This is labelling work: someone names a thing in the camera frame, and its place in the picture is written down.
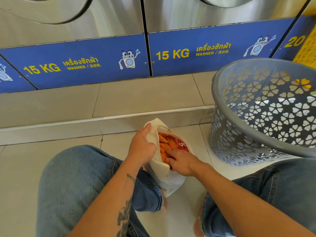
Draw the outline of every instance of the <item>stainless steel panel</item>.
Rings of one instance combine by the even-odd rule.
[[[316,0],[311,0],[302,13],[303,16],[316,15]]]
[[[216,7],[238,7],[252,0],[204,0],[207,4]]]
[[[93,0],[81,17],[65,24],[32,22],[3,9],[0,20],[0,48],[144,32],[140,0]]]
[[[0,7],[16,16],[39,23],[61,23],[76,16],[88,0],[1,0]]]
[[[221,8],[201,0],[144,0],[148,32],[295,17],[307,0],[252,0]]]

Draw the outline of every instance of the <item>forearm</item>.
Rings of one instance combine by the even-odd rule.
[[[195,177],[214,199],[239,237],[313,236],[305,227],[251,192],[201,163]]]
[[[68,236],[126,236],[139,168],[127,157]]]

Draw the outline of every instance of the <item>jeans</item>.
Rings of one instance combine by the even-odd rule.
[[[88,145],[69,148],[53,157],[39,182],[36,236],[67,236],[121,163]],[[316,233],[315,170],[315,160],[291,159],[234,182]],[[146,171],[140,170],[132,198],[128,237],[149,237],[135,211],[159,211],[162,201],[158,185]],[[233,236],[209,195],[205,198],[201,221],[206,236]]]

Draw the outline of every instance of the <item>laundry basket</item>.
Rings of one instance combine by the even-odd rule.
[[[316,157],[316,70],[270,58],[233,62],[213,78],[210,144],[234,166]]]

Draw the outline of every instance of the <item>white mesh bag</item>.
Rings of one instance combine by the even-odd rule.
[[[158,133],[162,132],[171,134],[177,139],[186,143],[190,153],[192,153],[192,149],[186,140],[184,140],[179,135],[173,133],[160,119],[156,118],[152,121],[149,121],[148,123],[151,123],[151,129],[146,136],[147,141],[150,143],[154,143],[157,149],[153,158],[149,161],[149,163],[145,165],[145,168],[156,181],[156,183],[160,186],[160,188],[164,192],[165,197],[168,197],[183,184],[185,176],[180,175],[176,171],[170,170],[170,166],[163,163],[160,155]]]

